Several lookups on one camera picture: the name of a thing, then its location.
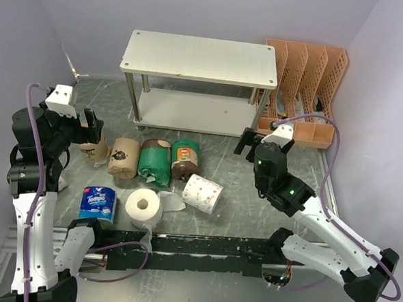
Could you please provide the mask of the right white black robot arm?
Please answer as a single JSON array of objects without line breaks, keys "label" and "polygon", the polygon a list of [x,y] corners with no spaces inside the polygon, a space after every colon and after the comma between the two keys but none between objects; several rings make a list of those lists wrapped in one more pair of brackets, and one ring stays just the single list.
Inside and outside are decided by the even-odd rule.
[{"label": "right white black robot arm", "polygon": [[362,238],[330,213],[308,184],[288,172],[287,153],[293,145],[291,130],[285,126],[267,136],[246,128],[234,148],[240,154],[250,146],[246,160],[253,164],[258,196],[326,243],[320,247],[279,228],[270,238],[268,259],[276,264],[285,259],[304,264],[339,283],[354,302],[377,302],[392,280],[399,255]]}]

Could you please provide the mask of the green brown roll orange label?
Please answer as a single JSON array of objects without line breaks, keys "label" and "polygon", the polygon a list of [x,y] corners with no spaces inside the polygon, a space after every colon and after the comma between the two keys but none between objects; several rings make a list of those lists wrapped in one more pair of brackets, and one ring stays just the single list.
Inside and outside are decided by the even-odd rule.
[{"label": "green brown roll orange label", "polygon": [[171,176],[187,181],[193,174],[200,175],[199,144],[195,140],[180,139],[171,147]]}]

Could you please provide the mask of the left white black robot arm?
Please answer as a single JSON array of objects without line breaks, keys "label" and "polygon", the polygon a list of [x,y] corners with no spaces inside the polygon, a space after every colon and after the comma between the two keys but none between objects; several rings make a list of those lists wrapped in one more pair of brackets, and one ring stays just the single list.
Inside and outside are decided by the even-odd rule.
[{"label": "left white black robot arm", "polygon": [[27,107],[12,116],[17,144],[10,153],[7,181],[16,213],[17,252],[10,293],[0,302],[76,302],[77,275],[85,255],[105,244],[100,222],[75,219],[59,253],[54,252],[53,217],[63,166],[59,160],[72,143],[100,141],[103,121],[85,109],[61,115],[46,103]]}]

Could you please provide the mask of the plain white toilet roll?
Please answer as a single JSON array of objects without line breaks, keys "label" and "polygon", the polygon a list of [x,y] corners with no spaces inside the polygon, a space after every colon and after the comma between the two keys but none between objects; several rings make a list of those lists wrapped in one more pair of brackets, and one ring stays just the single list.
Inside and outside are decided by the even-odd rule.
[{"label": "plain white toilet roll", "polygon": [[131,223],[139,229],[147,230],[140,240],[149,253],[152,253],[153,230],[160,223],[164,212],[175,212],[186,208],[182,198],[170,191],[137,189],[133,191],[125,203],[125,211]]}]

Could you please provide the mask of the white roll pink dots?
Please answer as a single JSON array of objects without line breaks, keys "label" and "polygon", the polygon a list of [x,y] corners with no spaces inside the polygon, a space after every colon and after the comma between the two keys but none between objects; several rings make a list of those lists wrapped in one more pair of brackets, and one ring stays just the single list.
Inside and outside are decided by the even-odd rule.
[{"label": "white roll pink dots", "polygon": [[202,176],[193,174],[182,191],[183,202],[211,215],[219,201],[223,187]]}]

